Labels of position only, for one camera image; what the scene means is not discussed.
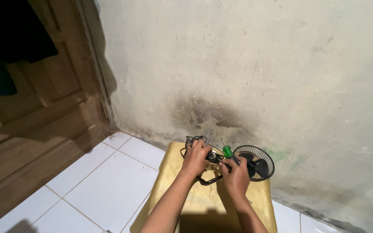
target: wooden door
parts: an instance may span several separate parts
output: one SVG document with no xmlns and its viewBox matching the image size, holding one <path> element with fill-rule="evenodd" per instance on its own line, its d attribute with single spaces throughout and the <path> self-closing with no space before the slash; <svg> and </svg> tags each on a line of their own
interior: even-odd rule
<svg viewBox="0 0 373 233">
<path fill-rule="evenodd" d="M 111 134 L 73 0 L 31 0 L 59 54 L 8 64 L 0 96 L 0 218 Z"/>
</svg>

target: hand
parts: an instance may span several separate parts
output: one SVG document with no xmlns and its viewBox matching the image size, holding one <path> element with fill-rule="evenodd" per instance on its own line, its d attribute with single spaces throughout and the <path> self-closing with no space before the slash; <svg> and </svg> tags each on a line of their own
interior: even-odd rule
<svg viewBox="0 0 373 233">
<path fill-rule="evenodd" d="M 181 172 L 185 172 L 194 177 L 202 174 L 205 167 L 210 161 L 205 160 L 208 152 L 212 150 L 212 146 L 204 146 L 204 140 L 194 140 L 192 146 L 186 147 L 186 155 L 184 162 L 182 163 Z"/>
<path fill-rule="evenodd" d="M 223 159 L 220 162 L 225 188 L 233 201 L 242 198 L 247 200 L 245 193 L 250 184 L 250 178 L 247 172 L 247 160 L 240 156 L 237 156 L 237 159 L 240 161 L 240 166 L 238 166 L 232 159 Z M 231 173 L 228 172 L 228 168 L 225 164 L 230 165 L 232 168 Z"/>
</svg>

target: white floor tile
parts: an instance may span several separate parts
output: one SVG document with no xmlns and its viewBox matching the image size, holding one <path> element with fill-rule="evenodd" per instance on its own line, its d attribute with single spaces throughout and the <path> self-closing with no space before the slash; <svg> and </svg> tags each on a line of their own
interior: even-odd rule
<svg viewBox="0 0 373 233">
<path fill-rule="evenodd" d="M 25 233 L 101 233 L 102 230 L 64 200 L 37 220 Z"/>
<path fill-rule="evenodd" d="M 133 137 L 129 139 L 125 145 L 119 149 L 119 151 L 155 168 L 156 170 L 159 169 L 160 163 L 165 155 L 165 151 Z"/>
<path fill-rule="evenodd" d="M 115 151 L 116 149 L 104 143 L 100 143 L 70 165 L 70 167 L 67 167 L 58 176 L 54 177 L 54 179 L 47 183 L 47 186 L 58 195 L 62 197 L 65 196 L 65 194 L 73 189 Z"/>
<path fill-rule="evenodd" d="M 272 202 L 277 233 L 300 233 L 300 213 L 275 201 Z"/>
<path fill-rule="evenodd" d="M 103 142 L 115 149 L 119 149 L 131 137 L 132 136 L 124 134 L 122 132 L 117 132 L 110 137 L 107 137 L 107 139 L 103 140 Z"/>
<path fill-rule="evenodd" d="M 304 214 L 300 215 L 301 233 L 341 233 L 340 231 L 319 222 Z"/>
<path fill-rule="evenodd" d="M 105 230 L 120 232 L 151 191 L 158 172 L 117 151 L 64 199 Z"/>
<path fill-rule="evenodd" d="M 138 208 L 138 210 L 136 211 L 136 213 L 133 215 L 133 217 L 131 218 L 131 220 L 128 222 L 128 224 L 125 226 L 125 228 L 122 230 L 122 233 L 131 233 L 130 232 L 130 228 L 131 228 L 131 225 L 133 224 L 133 222 L 135 221 L 136 217 L 138 216 L 139 212 L 141 211 L 141 209 L 143 208 L 143 206 L 145 205 L 146 201 L 148 200 L 150 194 L 148 194 L 148 196 L 145 198 L 145 200 L 142 202 L 141 206 Z"/>
<path fill-rule="evenodd" d="M 24 232 L 59 200 L 59 196 L 43 186 L 0 219 L 0 233 L 10 229 L 10 233 Z"/>
</svg>

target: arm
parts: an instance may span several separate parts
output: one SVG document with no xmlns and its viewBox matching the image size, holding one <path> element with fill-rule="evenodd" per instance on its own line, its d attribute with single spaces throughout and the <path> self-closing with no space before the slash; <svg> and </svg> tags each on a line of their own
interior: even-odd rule
<svg viewBox="0 0 373 233">
<path fill-rule="evenodd" d="M 223 171 L 225 188 L 230 194 L 232 203 L 237 211 L 241 229 L 244 233 L 269 233 L 245 196 L 250 184 L 246 166 L 247 160 L 240 156 L 237 158 L 240 164 L 243 164 L 242 166 L 238 166 L 231 159 L 222 160 L 220 166 Z M 231 173 L 228 172 L 224 164 L 231 166 Z"/>
<path fill-rule="evenodd" d="M 178 222 L 179 214 L 184 206 L 189 188 L 195 177 L 204 172 L 209 161 L 205 160 L 210 145 L 204 146 L 204 141 L 194 140 L 192 146 L 186 149 L 182 168 L 174 182 L 155 205 L 139 233 L 173 232 Z"/>
</svg>

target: wall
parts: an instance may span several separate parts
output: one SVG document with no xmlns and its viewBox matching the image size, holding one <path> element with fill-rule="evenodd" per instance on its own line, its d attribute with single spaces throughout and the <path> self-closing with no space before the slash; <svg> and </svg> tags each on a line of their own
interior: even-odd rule
<svg viewBox="0 0 373 233">
<path fill-rule="evenodd" d="M 119 128 L 161 148 L 186 135 L 259 146 L 274 199 L 373 232 L 373 1 L 94 5 Z"/>
</svg>

